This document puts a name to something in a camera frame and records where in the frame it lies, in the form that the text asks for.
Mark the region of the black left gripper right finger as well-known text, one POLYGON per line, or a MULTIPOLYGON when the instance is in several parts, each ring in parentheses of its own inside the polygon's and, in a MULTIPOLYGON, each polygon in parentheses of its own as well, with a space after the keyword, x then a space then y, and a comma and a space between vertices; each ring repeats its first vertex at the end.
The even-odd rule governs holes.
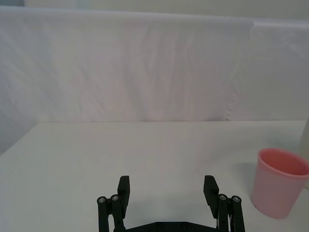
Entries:
POLYGON ((216 220, 218 232, 245 232, 242 200, 239 196, 227 197, 219 193, 214 176, 204 177, 203 193, 216 220))

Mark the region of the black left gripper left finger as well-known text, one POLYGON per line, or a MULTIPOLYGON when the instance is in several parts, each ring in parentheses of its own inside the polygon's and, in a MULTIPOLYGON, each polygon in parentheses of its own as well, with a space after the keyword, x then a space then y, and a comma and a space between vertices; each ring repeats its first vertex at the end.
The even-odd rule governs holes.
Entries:
POLYGON ((101 196, 97 199, 98 204, 98 231, 109 232, 109 215, 112 215, 115 232, 125 232, 123 219, 126 216, 130 196, 129 176, 120 177, 117 193, 110 198, 101 196))

